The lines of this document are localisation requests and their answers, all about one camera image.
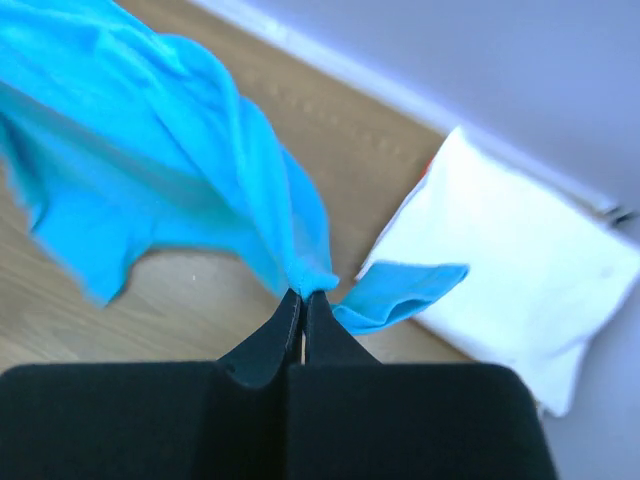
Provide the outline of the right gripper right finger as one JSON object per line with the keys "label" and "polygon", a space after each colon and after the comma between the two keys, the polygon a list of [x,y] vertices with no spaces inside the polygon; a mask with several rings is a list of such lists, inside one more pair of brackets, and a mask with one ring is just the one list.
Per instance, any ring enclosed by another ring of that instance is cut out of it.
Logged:
{"label": "right gripper right finger", "polygon": [[306,303],[305,363],[310,365],[380,365],[334,317],[324,292],[314,292]]}

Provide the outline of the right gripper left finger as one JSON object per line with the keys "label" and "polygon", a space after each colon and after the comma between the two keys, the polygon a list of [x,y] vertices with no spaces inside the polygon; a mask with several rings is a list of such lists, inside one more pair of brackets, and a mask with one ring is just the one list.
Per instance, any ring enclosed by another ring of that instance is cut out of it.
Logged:
{"label": "right gripper left finger", "polygon": [[299,358],[302,299],[289,289],[273,315],[217,363],[237,384],[261,389]]}

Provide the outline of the cyan polo t shirt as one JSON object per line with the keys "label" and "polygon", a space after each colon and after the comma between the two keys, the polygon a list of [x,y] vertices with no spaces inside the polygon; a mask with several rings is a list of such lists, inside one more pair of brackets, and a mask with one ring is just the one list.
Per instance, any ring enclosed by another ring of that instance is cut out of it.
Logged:
{"label": "cyan polo t shirt", "polygon": [[267,117],[114,2],[2,3],[1,154],[32,238],[100,305],[152,249],[235,255],[279,296],[339,284],[324,203]]}

